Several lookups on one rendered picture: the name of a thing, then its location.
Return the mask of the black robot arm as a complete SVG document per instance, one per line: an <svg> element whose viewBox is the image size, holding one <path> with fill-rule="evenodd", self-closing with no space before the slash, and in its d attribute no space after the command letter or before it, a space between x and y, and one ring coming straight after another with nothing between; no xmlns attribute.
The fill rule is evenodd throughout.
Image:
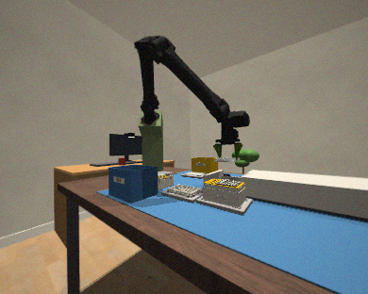
<svg viewBox="0 0 368 294"><path fill-rule="evenodd" d="M230 112L229 104L215 94L190 69L177 55L176 47L167 38L163 36L144 37L135 41L134 45L139 53L142 71L143 101L141 109L144 112L144 116L141 118L142 122L151 125L159 117L159 114L154 111L159 108L159 100L154 91L155 61L172 71L200 99L209 113L218 123L221 123L225 130L231 127L245 127L250 124L249 116L244 110Z"/></svg>

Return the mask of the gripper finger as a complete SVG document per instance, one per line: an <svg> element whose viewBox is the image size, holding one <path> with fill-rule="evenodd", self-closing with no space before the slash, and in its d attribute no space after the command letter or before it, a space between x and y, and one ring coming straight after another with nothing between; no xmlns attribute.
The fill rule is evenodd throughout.
<svg viewBox="0 0 368 294"><path fill-rule="evenodd" d="M236 160L238 159L239 156L239 152L241 150L241 148L243 147L242 144L234 144L234 149L235 149L235 158ZM238 155L237 155L238 154Z"/></svg>
<svg viewBox="0 0 368 294"><path fill-rule="evenodd" d="M222 145L213 145L213 147L214 147L218 157L221 158L221 156L222 156Z"/></svg>

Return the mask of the blue bench mat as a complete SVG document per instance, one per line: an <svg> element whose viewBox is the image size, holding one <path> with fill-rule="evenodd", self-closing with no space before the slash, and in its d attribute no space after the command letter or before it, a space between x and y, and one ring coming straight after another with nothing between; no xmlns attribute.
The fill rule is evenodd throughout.
<svg viewBox="0 0 368 294"><path fill-rule="evenodd" d="M203 178L174 174L174 185ZM161 195L133 204L96 191L335 294L368 294L368 220L252 199L244 215Z"/></svg>

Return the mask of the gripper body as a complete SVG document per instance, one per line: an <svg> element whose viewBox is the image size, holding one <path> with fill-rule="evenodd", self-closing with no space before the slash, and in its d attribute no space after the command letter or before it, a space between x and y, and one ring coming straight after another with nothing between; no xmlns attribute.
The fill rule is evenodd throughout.
<svg viewBox="0 0 368 294"><path fill-rule="evenodd" d="M215 140L215 142L221 142L221 144L215 144L215 145L241 144L241 143L235 143L235 141L240 142L240 139L234 139L233 127L227 128L226 130L222 128L222 139Z"/></svg>

